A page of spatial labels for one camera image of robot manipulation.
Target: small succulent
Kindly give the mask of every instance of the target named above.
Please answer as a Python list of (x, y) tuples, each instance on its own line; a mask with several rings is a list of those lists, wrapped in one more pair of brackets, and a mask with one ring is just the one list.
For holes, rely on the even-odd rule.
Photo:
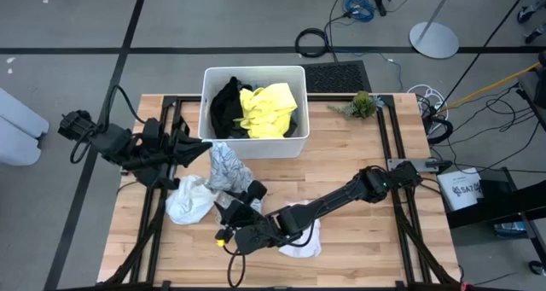
[(372, 116), (377, 108), (382, 108), (384, 104), (378, 96), (370, 96), (367, 91), (359, 91), (343, 108), (328, 106), (328, 109), (344, 114), (345, 119), (351, 117), (365, 119)]

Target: crumpled white fabric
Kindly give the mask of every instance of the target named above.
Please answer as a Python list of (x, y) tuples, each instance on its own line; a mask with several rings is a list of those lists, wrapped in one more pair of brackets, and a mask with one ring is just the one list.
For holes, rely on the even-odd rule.
[[(235, 152), (225, 142), (212, 141), (209, 154), (211, 157), (211, 176), (208, 180), (210, 189), (234, 193), (241, 193), (248, 189), (254, 180), (253, 172), (237, 158)], [(220, 192), (216, 202), (227, 208), (232, 200), (234, 200), (233, 196)], [(262, 212), (262, 201), (254, 200), (250, 206), (254, 210)]]
[[(301, 202), (295, 202), (295, 203), (289, 203), (289, 206), (293, 205), (307, 205), (309, 201), (301, 201)], [(320, 229), (321, 229), (321, 222), (318, 219), (315, 219), (315, 224), (313, 225), (313, 235), (311, 236), (311, 240), (307, 245), (304, 247), (292, 247), (289, 245), (285, 245), (281, 248), (279, 248), (279, 252), (284, 253), (287, 256), (295, 257), (295, 258), (309, 258), (309, 257), (318, 257), (318, 255), (322, 251), (321, 247), (321, 241), (320, 241)], [(307, 241), (307, 238), (309, 238), (309, 233), (311, 232), (311, 227), (309, 226), (306, 230), (304, 230), (304, 234), (296, 241), (294, 241), (294, 244), (303, 244)]]
[(211, 210), (217, 197), (218, 192), (209, 190), (203, 177), (185, 176), (167, 198), (166, 212), (175, 224), (197, 223)]

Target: wooden table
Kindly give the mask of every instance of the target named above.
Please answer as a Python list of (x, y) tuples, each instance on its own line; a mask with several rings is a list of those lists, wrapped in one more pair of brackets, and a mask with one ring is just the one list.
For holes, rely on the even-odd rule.
[[(143, 95), (138, 109), (141, 118), (159, 118), (162, 97)], [(407, 157), (428, 158), (430, 153), (415, 96), (395, 94), (394, 99)], [(331, 104), (341, 106), (344, 103)], [(290, 201), (312, 200), (326, 195), (365, 166), (385, 165), (377, 119), (345, 120), (343, 115), (329, 111), (327, 105), (326, 102), (309, 102), (311, 134), (297, 159), (244, 160), (255, 178), (268, 189), (264, 213)], [(182, 115), (193, 137), (197, 134), (199, 107), (200, 104), (194, 102), (183, 104)], [(396, 154), (387, 115), (386, 119), (392, 153)], [(134, 132), (141, 130), (142, 125), (136, 123)], [(208, 154), (202, 155), (188, 169), (178, 168), (177, 177), (191, 174), (208, 178)], [(134, 181), (132, 176), (122, 177), (121, 185), (131, 181)], [(432, 182), (425, 181), (425, 184), (438, 188)], [(98, 281), (110, 277), (135, 244), (144, 193), (145, 188), (139, 183), (119, 192)], [(440, 196), (417, 187), (415, 203), (425, 243), (440, 264), (458, 279), (457, 259)], [(320, 256), (295, 259), (279, 253), (277, 248), (261, 249), (247, 256), (247, 274), (242, 286), (392, 287), (396, 280), (404, 280), (393, 215), (390, 195), (377, 204), (364, 201), (348, 204), (321, 219)], [(173, 286), (227, 287), (229, 255), (214, 240), (219, 227), (214, 221), (215, 216), (216, 210), (213, 209), (198, 224), (177, 225), (166, 215), (156, 284), (170, 280)], [(419, 281), (419, 263), (410, 240), (409, 243), (415, 278)], [(228, 247), (233, 251), (234, 243)], [(145, 253), (141, 280), (145, 277), (147, 265), (148, 255)], [(232, 274), (234, 281), (239, 277), (240, 265), (237, 258)]]

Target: gray floor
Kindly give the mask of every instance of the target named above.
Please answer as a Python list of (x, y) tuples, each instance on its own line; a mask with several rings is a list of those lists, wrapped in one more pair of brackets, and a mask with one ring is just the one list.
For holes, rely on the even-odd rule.
[[(0, 47), (119, 47), (136, 0), (0, 0)], [(136, 29), (134, 47), (260, 47), (292, 46), (306, 27), (322, 27), (334, 0), (146, 0)], [(439, 0), (409, 0), (396, 13), (368, 23), (335, 25), (338, 45), (407, 47), (409, 29), (426, 20)], [(448, 0), (439, 15), (459, 36), (462, 46), (481, 46), (515, 0)], [(523, 0), (521, 5), (533, 0)], [(402, 0), (393, 0), (392, 8)], [(522, 34), (546, 20), (546, 11), (525, 25), (514, 15), (501, 27), (490, 46), (520, 46)], [(320, 44), (313, 39), (307, 44)], [(546, 36), (534, 45), (546, 45)], [(8, 59), (12, 55), (2, 55)], [(429, 84), (443, 94), (462, 75), (474, 55), (455, 55), (435, 61), (417, 54), (386, 54), (402, 66), (404, 90)], [(71, 165), (72, 144), (55, 133), (61, 113), (87, 109), (95, 117), (112, 77), (116, 55), (18, 55), (8, 64), (0, 60), (0, 86), (43, 115), (51, 132), (43, 154), (34, 166), (0, 166), (0, 290), (38, 290), (44, 286), (49, 266), (67, 217), (82, 165)], [(372, 88), (399, 91), (397, 69), (378, 55), (339, 55), (343, 60), (362, 59)], [(453, 98), (494, 83), (530, 66), (534, 54), (482, 55)], [(302, 59), (296, 54), (251, 55), (129, 55), (121, 84), (133, 102), (142, 93), (199, 93), (208, 67), (286, 65), (332, 61)], [(526, 105), (517, 95), (508, 96), (514, 108)], [(455, 125), (483, 103), (454, 110)], [(131, 126), (121, 100), (112, 121)], [(452, 141), (486, 127), (502, 124), (508, 116), (483, 112), (461, 128)], [(536, 120), (505, 133), (487, 132), (455, 146), (457, 161), (485, 166), (521, 148)], [(505, 166), (544, 169), (545, 133), (539, 129), (528, 149), (507, 160)], [(438, 148), (452, 158), (448, 148)], [(520, 186), (545, 179), (541, 174), (514, 173)], [(119, 169), (98, 160), (78, 228), (68, 254), (60, 287), (91, 285), (101, 262), (119, 183)], [(546, 225), (539, 222), (546, 233)], [(503, 274), (516, 275), (486, 286), (540, 289), (544, 277), (533, 276), (526, 262), (536, 259), (529, 241), (499, 241), (487, 226), (453, 230), (457, 256), (466, 280), (481, 282)]]

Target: plastic storage bin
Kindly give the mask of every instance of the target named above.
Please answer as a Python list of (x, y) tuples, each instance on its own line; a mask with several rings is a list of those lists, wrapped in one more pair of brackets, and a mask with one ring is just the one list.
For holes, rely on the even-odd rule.
[[(212, 99), (237, 77), (242, 83), (267, 87), (274, 83), (288, 83), (298, 108), (293, 117), (298, 128), (287, 138), (217, 139), (212, 129), (210, 105)], [(201, 139), (226, 142), (239, 159), (280, 159), (299, 156), (309, 136), (309, 108), (305, 88), (305, 70), (300, 66), (213, 67), (205, 71), (199, 115), (198, 135)]]

